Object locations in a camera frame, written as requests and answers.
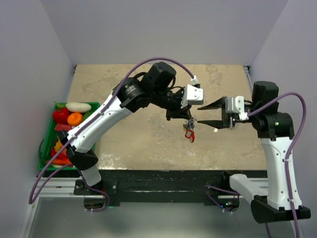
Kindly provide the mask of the key bunch with red carabiner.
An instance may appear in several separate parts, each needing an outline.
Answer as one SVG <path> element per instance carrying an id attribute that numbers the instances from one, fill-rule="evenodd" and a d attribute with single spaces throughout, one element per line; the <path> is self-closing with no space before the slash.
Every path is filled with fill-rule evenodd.
<path id="1" fill-rule="evenodd" d="M 195 141 L 195 122 L 196 119 L 194 117 L 191 117 L 189 120 L 186 120 L 183 123 L 183 130 L 185 131 L 185 138 L 189 140 L 190 143 L 193 143 Z"/>

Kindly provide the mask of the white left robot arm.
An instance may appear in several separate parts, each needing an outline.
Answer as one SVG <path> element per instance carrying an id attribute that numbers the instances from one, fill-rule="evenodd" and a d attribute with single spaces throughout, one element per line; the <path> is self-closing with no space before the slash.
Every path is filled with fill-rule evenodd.
<path id="1" fill-rule="evenodd" d="M 134 76 L 129 73 L 86 120 L 69 131 L 59 132 L 58 138 L 86 182 L 88 192 L 98 194 L 103 188 L 92 146 L 119 121 L 149 104 L 165 109 L 167 120 L 192 119 L 191 106 L 204 101 L 198 79 L 191 75 L 189 84 L 178 86 L 173 92 L 175 82 L 176 70 L 165 60 L 154 63 L 147 72 Z"/>

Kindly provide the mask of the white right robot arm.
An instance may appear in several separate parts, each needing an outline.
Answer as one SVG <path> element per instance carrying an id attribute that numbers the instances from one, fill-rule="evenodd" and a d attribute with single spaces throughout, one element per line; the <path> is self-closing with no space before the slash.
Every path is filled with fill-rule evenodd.
<path id="1" fill-rule="evenodd" d="M 221 120 L 201 123 L 217 129 L 233 128 L 236 123 L 251 123 L 257 131 L 265 155 L 268 190 L 255 185 L 244 174 L 233 174 L 220 184 L 227 195 L 238 192 L 251 207 L 257 223 L 309 219 L 311 211 L 302 204 L 298 194 L 292 150 L 299 137 L 288 113 L 278 111 L 279 88 L 274 82 L 257 81 L 253 85 L 252 101 L 244 97 L 222 97 L 201 107 L 201 110 L 221 109 Z"/>

